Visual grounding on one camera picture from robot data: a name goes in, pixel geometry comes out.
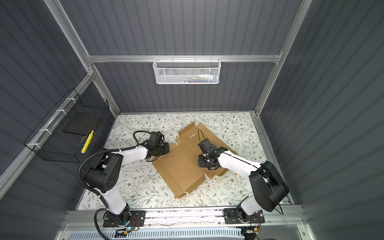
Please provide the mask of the brown cardboard box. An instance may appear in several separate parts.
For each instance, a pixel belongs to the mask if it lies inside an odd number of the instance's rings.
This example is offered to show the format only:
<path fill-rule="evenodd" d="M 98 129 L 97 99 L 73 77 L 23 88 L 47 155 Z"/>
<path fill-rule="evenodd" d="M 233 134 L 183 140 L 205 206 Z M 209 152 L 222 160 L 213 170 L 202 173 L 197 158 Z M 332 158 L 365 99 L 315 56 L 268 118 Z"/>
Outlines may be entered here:
<path fill-rule="evenodd" d="M 198 166 L 198 156 L 202 153 L 198 144 L 206 138 L 216 147 L 231 148 L 213 134 L 203 124 L 192 122 L 178 132 L 176 143 L 170 143 L 170 152 L 153 162 L 175 198 L 181 198 L 193 192 L 206 177 L 210 179 L 223 176 L 228 170 L 219 168 L 208 170 Z"/>

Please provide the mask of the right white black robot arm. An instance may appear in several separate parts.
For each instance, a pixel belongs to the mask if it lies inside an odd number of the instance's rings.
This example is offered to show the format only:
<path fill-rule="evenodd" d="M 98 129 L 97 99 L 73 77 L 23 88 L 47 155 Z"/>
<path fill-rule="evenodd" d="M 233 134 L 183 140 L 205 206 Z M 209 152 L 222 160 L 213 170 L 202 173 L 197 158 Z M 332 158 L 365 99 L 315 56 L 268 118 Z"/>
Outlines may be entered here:
<path fill-rule="evenodd" d="M 288 195 L 289 187 L 273 163 L 249 161 L 227 148 L 217 148 L 208 139 L 200 142 L 198 147 L 202 151 L 198 157 L 200 168 L 224 168 L 249 180 L 252 194 L 237 205 L 236 214 L 240 222 L 262 223 L 261 211 L 272 212 Z"/>

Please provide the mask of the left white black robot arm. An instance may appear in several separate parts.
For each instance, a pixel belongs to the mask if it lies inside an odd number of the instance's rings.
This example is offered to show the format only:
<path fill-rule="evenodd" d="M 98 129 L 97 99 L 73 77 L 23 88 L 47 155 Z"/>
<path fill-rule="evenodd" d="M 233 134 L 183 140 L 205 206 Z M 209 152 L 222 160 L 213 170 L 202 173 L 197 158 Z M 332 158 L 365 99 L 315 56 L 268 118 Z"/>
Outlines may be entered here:
<path fill-rule="evenodd" d="M 135 161 L 158 158 L 170 152 L 169 143 L 161 132 L 135 131 L 136 145 L 122 149 L 102 149 L 85 159 L 77 173 L 78 181 L 97 195 L 115 225 L 127 226 L 133 222 L 129 205 L 116 186 L 123 165 Z"/>

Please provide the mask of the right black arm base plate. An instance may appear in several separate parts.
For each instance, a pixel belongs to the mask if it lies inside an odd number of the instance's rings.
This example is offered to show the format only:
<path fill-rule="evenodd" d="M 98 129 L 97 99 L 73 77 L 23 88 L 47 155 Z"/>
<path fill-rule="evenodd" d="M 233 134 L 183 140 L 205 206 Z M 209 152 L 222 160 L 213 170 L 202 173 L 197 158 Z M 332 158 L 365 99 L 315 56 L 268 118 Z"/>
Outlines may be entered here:
<path fill-rule="evenodd" d="M 251 215 L 248 215 L 241 208 L 225 208 L 222 211 L 225 223 L 228 225 L 233 224 L 263 224 L 265 218 L 263 211 L 257 211 Z"/>

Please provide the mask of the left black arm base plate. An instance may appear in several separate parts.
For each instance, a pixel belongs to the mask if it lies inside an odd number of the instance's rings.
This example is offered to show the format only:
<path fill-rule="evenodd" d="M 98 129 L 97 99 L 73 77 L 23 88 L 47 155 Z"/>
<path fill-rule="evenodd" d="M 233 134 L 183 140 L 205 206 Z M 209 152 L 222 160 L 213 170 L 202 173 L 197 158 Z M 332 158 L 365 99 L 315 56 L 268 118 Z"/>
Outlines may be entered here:
<path fill-rule="evenodd" d="M 120 215 L 115 215 L 106 211 L 103 216 L 103 227 L 142 227 L 146 218 L 146 211 L 123 211 Z"/>

